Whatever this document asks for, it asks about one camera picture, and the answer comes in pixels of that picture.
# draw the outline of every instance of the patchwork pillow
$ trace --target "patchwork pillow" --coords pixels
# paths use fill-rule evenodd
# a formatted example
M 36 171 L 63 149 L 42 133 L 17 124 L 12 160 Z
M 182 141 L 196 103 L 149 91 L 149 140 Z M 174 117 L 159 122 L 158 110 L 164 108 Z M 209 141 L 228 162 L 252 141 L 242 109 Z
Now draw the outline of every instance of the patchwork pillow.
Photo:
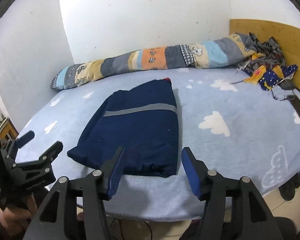
M 202 44 L 175 45 L 141 49 L 117 57 L 75 64 L 61 70 L 51 88 L 69 89 L 111 75 L 140 70 L 224 67 L 250 57 L 253 50 L 250 37 L 233 33 L 229 37 Z

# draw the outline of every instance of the bed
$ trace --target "bed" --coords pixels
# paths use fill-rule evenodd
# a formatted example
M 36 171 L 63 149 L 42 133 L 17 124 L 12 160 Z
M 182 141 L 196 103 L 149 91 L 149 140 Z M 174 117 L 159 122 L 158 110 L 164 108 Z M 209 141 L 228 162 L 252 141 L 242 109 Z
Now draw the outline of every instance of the bed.
M 197 159 L 225 177 L 249 176 L 262 195 L 300 170 L 300 118 L 293 107 L 288 101 L 274 100 L 271 92 L 258 85 L 230 84 L 247 77 L 235 68 L 150 70 L 63 90 L 21 131 L 19 136 L 33 130 L 35 138 L 20 149 L 17 162 L 38 158 L 59 140 L 64 149 L 52 163 L 56 178 L 86 176 L 92 169 L 76 163 L 66 152 L 76 146 L 99 106 L 117 90 L 165 77 L 171 79 L 177 100 L 180 150 L 190 147 Z M 278 87 L 274 93 L 287 94 Z M 200 216 L 203 205 L 192 194 L 179 164 L 178 174 L 169 178 L 124 175 L 105 209 L 119 218 L 176 221 Z

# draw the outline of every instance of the human hand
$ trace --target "human hand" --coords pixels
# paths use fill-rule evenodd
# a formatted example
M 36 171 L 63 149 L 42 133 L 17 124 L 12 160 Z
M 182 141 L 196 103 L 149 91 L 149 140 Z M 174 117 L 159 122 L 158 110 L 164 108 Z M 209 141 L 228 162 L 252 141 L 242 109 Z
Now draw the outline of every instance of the human hand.
M 18 208 L 14 205 L 6 207 L 4 211 L 0 209 L 0 223 L 9 236 L 15 236 L 26 230 L 29 226 L 27 219 L 32 219 L 38 211 L 37 204 L 32 195 L 22 198 L 28 210 Z

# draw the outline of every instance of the navy blue jacket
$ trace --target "navy blue jacket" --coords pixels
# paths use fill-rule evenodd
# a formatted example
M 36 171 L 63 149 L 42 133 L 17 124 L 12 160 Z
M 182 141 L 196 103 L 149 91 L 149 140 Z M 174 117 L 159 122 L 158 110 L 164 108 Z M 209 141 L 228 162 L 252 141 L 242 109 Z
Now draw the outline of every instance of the navy blue jacket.
M 68 156 L 99 169 L 117 147 L 124 146 L 125 174 L 166 178 L 177 172 L 178 133 L 171 81 L 152 80 L 109 96 Z

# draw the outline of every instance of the navy fabric with stars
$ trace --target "navy fabric with stars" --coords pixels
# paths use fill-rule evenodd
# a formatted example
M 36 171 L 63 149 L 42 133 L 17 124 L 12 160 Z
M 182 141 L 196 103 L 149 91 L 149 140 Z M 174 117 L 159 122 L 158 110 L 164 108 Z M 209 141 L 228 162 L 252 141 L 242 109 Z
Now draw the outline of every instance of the navy fabric with stars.
M 295 71 L 298 69 L 297 65 L 291 65 L 287 67 L 281 68 L 284 77 L 288 77 L 295 73 Z M 263 74 L 263 77 L 259 80 L 259 84 L 263 90 L 269 90 L 265 86 L 265 82 L 267 85 L 271 88 L 273 88 L 276 84 L 278 84 L 282 79 L 277 76 L 276 73 L 274 73 L 272 70 L 266 71 L 266 73 Z

